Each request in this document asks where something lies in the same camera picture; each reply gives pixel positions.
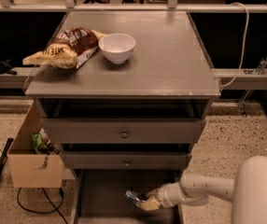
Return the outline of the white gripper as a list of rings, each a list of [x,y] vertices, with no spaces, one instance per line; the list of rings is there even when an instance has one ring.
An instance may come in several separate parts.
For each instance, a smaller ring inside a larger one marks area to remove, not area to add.
[[[137,203],[137,206],[142,210],[154,211],[158,210],[160,206],[171,208],[181,201],[181,187],[178,183],[169,183],[148,192],[146,197],[149,199]]]

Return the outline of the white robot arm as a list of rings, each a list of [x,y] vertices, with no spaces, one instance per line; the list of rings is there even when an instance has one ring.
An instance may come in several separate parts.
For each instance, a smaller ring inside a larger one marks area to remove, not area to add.
[[[244,161],[234,179],[183,173],[173,184],[150,192],[137,206],[153,211],[177,204],[204,204],[209,196],[232,204],[231,224],[267,224],[267,157]]]

